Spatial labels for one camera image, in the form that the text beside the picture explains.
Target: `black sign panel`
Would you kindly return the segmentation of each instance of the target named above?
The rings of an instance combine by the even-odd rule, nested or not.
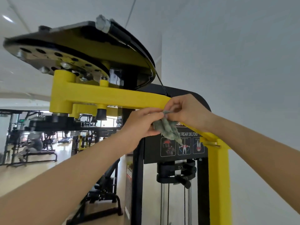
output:
[[[207,147],[200,142],[200,135],[182,124],[176,126],[183,145],[163,135],[146,137],[144,163],[197,159],[208,156]]]

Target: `ceiling seam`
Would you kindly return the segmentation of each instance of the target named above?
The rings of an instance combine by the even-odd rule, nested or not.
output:
[[[125,28],[126,28],[127,25],[128,25],[128,22],[129,22],[129,19],[130,19],[130,17],[131,17],[131,14],[132,14],[132,11],[133,11],[135,2],[136,2],[136,0],[133,1],[133,4],[132,4],[132,6],[131,6],[131,10],[130,10],[129,16],[128,16],[127,22],[126,22],[126,24],[125,24]]]
[[[28,31],[28,33],[31,33],[28,25],[25,23],[24,19],[21,17],[21,15],[19,14],[19,11],[17,10],[17,8],[14,6],[14,4],[11,2],[11,0],[6,0],[9,7],[14,11],[14,13],[17,15],[17,17],[19,18],[19,20],[21,21],[21,23],[23,24],[23,26],[25,27],[25,29]]]

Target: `ceiling light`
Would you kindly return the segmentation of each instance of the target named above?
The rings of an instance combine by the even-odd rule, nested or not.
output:
[[[10,19],[9,17],[2,15],[6,20],[8,20],[9,22],[13,23],[12,19]]]

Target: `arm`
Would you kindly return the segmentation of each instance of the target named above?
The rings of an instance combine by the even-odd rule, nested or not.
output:
[[[292,208],[300,213],[300,151],[209,112],[192,95],[172,98],[170,120],[220,137]]]
[[[132,112],[118,133],[1,197],[3,224],[61,225],[111,164],[133,151],[141,138],[158,134],[151,123],[163,117],[160,111]]]

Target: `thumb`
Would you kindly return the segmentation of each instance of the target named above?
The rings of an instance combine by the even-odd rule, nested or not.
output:
[[[181,121],[181,117],[182,117],[182,111],[167,114],[167,118],[170,121]]]
[[[162,119],[163,117],[164,117],[163,112],[156,112],[156,113],[151,113],[151,114],[145,115],[144,119],[149,124],[152,124],[152,122]]]

